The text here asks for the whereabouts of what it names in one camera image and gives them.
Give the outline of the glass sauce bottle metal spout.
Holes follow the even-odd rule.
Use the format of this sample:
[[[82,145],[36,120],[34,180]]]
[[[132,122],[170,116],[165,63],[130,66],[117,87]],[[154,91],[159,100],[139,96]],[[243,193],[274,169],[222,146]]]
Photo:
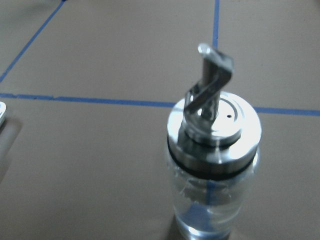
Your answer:
[[[243,98],[223,91],[231,57],[197,48],[201,79],[172,108],[166,164],[177,227],[187,240],[226,240],[260,160],[262,126]]]

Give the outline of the digital kitchen scale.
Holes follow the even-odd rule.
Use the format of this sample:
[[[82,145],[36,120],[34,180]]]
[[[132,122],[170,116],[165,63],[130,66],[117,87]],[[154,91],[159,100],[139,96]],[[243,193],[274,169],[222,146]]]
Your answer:
[[[0,101],[0,126],[3,125],[6,118],[7,105]]]

